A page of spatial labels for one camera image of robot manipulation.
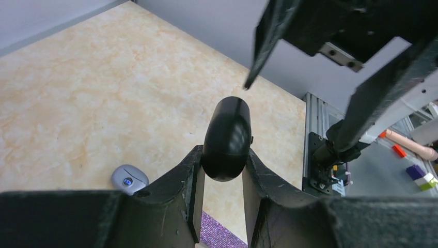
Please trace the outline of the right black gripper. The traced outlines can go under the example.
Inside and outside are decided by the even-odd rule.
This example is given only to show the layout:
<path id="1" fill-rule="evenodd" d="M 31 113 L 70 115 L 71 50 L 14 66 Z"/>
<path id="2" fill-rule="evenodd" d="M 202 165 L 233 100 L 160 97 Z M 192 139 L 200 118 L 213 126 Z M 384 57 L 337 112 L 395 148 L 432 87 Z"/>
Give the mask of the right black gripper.
<path id="1" fill-rule="evenodd" d="M 437 1 L 271 0 L 255 29 L 243 89 L 251 88 L 283 36 L 309 56 L 330 43 L 360 63 L 395 37 L 409 42 L 351 96 L 333 140 L 334 150 L 344 152 L 437 99 L 436 34 Z"/>

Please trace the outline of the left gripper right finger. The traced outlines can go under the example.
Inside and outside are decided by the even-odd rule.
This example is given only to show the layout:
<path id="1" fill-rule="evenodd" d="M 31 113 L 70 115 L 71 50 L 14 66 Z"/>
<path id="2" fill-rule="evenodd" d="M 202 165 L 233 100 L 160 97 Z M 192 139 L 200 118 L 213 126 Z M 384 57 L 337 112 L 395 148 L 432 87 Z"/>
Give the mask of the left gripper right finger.
<path id="1" fill-rule="evenodd" d="M 249 247 L 437 247 L 437 199 L 314 197 L 250 151 L 242 173 Z"/>

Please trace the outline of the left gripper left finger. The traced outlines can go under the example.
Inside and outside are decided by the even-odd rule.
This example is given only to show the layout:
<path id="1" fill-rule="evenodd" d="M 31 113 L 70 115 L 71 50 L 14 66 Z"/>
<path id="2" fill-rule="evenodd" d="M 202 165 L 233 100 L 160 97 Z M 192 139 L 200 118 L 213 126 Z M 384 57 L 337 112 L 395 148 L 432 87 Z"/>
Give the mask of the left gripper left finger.
<path id="1" fill-rule="evenodd" d="M 202 146 L 132 196 L 117 190 L 1 194 L 1 247 L 194 247 Z"/>

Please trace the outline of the purple earbud charging case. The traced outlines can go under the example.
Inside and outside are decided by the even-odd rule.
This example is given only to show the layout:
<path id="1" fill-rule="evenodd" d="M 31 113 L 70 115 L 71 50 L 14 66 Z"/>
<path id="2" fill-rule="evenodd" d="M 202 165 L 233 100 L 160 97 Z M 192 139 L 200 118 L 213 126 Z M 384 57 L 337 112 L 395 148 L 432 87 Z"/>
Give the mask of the purple earbud charging case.
<path id="1" fill-rule="evenodd" d="M 147 175 L 130 164 L 117 167 L 112 173 L 111 181 L 114 188 L 128 195 L 134 195 L 137 191 L 149 185 Z"/>

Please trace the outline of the black earbud case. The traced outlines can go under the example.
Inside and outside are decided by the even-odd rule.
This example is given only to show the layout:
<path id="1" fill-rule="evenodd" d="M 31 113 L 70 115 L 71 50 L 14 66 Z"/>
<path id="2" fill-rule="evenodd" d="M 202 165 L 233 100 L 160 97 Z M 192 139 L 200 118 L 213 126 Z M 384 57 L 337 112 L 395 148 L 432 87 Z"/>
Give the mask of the black earbud case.
<path id="1" fill-rule="evenodd" d="M 241 98 L 229 96 L 216 106 L 202 148 L 201 165 L 215 181 L 238 177 L 245 167 L 252 143 L 251 114 Z"/>

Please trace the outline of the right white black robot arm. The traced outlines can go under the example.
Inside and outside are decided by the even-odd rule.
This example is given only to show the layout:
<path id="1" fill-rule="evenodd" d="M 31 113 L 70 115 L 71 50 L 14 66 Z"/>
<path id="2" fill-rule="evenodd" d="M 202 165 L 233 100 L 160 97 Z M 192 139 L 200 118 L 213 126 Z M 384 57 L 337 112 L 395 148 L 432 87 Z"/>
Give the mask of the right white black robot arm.
<path id="1" fill-rule="evenodd" d="M 437 1 L 268 1 L 243 87 L 250 89 L 279 40 L 358 72 L 396 37 L 410 45 L 360 84 L 344 120 L 327 135 L 327 155 L 319 157 L 322 165 L 347 161 L 366 146 L 363 135 L 389 106 L 435 70 Z"/>

